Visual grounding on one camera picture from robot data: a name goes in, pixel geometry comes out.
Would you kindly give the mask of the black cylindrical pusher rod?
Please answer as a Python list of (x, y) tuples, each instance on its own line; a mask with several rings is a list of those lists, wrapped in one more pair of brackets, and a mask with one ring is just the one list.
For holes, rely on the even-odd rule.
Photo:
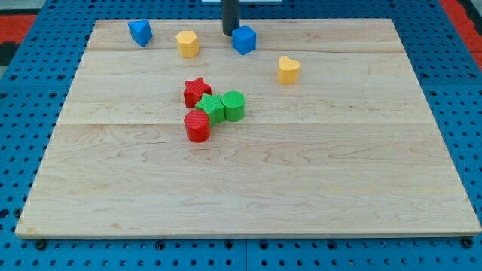
[(221, 0), (222, 31), (226, 36), (231, 36), (239, 28), (239, 0)]

